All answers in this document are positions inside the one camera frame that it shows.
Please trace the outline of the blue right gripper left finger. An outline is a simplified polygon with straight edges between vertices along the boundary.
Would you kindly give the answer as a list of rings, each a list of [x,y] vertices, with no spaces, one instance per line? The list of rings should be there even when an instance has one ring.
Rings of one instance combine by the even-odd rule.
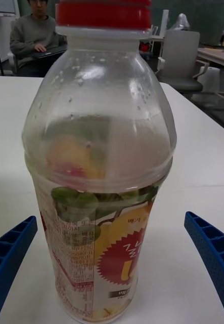
[[[36,217],[30,216],[0,237],[0,312],[36,233]]]

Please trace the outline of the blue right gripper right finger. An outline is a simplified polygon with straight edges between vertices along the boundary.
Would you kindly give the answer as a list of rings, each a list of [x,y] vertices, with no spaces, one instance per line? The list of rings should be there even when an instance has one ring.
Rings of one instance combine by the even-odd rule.
[[[193,241],[217,292],[224,292],[224,234],[193,212],[184,227]]]

